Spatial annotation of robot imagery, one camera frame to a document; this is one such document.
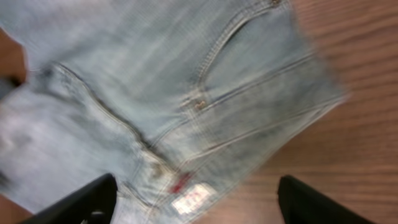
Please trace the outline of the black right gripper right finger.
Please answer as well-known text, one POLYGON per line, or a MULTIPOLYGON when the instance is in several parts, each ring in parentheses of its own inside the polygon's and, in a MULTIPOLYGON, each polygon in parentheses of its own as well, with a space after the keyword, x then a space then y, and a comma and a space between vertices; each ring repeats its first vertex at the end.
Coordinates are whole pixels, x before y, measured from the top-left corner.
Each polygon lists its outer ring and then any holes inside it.
POLYGON ((373 224, 291 175, 280 178, 277 193, 286 224, 373 224))

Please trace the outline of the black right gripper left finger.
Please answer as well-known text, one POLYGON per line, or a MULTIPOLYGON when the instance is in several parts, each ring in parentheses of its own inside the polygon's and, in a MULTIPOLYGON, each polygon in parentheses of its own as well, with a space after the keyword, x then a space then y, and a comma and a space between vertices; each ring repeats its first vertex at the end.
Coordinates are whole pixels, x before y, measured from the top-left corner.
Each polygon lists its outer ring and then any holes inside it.
POLYGON ((118 185, 104 174, 20 224, 110 224, 118 185))

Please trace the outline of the light blue denim shorts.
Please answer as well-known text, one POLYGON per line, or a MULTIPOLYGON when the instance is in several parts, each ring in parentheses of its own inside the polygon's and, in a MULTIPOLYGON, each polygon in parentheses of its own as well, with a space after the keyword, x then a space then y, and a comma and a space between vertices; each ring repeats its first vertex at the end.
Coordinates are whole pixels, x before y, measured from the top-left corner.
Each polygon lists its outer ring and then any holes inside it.
POLYGON ((12 0, 1 28, 1 193, 31 212, 110 173, 115 223, 189 223, 344 97, 288 1, 12 0))

